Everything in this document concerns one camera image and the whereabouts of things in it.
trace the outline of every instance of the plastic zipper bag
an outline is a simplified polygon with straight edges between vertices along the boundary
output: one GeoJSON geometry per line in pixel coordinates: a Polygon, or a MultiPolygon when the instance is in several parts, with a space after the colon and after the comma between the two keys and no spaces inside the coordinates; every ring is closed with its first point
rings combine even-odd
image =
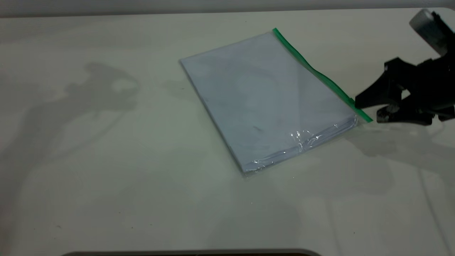
{"type": "Polygon", "coordinates": [[[371,121],[277,29],[180,61],[246,174],[371,121]]]}

